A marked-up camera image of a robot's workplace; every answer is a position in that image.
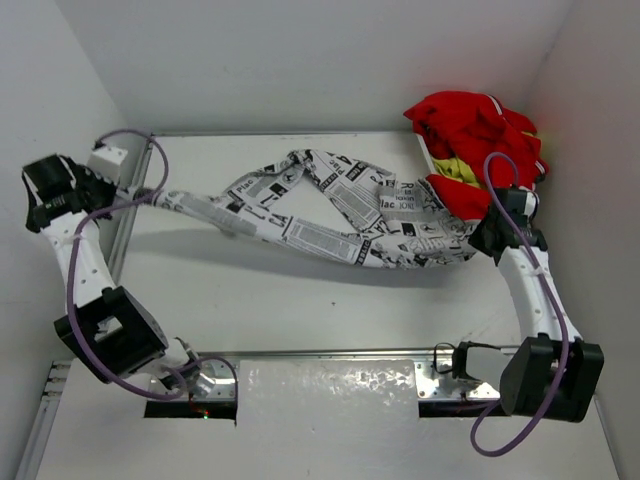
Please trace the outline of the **newspaper print trousers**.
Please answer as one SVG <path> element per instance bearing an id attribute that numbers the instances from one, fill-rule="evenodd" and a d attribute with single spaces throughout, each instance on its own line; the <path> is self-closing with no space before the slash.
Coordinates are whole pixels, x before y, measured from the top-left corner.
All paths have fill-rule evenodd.
<path id="1" fill-rule="evenodd" d="M 426 180 L 353 157 L 294 150 L 217 194 L 139 189 L 155 208 L 324 260 L 376 269 L 458 265 L 476 253 L 474 221 L 450 213 Z"/>

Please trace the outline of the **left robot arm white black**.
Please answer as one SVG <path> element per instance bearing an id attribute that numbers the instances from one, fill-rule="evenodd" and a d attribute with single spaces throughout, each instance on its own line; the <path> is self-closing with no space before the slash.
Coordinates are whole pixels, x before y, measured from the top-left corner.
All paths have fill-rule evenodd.
<path id="1" fill-rule="evenodd" d="M 23 167 L 26 227 L 51 245 L 67 293 L 65 314 L 55 320 L 59 339 L 103 383 L 136 374 L 155 377 L 165 393 L 144 397 L 173 400 L 199 373 L 185 342 L 170 340 L 154 317 L 115 283 L 91 215 L 108 218 L 125 195 L 118 183 L 127 150 L 98 146 L 85 164 L 52 154 Z"/>

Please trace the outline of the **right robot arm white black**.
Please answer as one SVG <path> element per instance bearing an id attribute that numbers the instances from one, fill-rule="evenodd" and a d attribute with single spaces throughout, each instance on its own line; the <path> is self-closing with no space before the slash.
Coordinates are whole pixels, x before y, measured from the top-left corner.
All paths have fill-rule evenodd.
<path id="1" fill-rule="evenodd" d="M 586 416 L 604 366 L 601 347 L 587 343 L 562 306 L 549 269 L 548 246 L 531 224 L 538 197 L 498 188 L 469 243 L 491 257 L 508 285 L 522 343 L 513 356 L 493 345 L 462 342 L 452 375 L 498 389 L 505 414 L 532 417 L 546 397 L 544 418 L 578 423 Z"/>

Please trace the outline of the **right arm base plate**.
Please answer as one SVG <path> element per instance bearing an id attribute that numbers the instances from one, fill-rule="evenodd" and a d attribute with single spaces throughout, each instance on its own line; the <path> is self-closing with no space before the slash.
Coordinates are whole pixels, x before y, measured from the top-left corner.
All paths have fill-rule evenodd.
<path id="1" fill-rule="evenodd" d="M 414 366 L 417 397 L 421 401 L 482 402 L 499 398 L 499 392 L 487 382 L 454 379 L 450 373 L 437 373 L 431 363 Z"/>

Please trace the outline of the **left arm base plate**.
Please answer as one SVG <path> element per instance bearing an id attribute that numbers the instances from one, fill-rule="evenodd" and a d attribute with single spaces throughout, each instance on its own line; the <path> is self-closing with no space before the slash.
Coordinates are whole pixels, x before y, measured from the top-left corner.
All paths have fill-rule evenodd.
<path id="1" fill-rule="evenodd" d="M 238 396 L 238 367 L 216 355 L 163 357 L 140 373 L 149 376 L 149 393 L 156 401 L 234 402 Z"/>

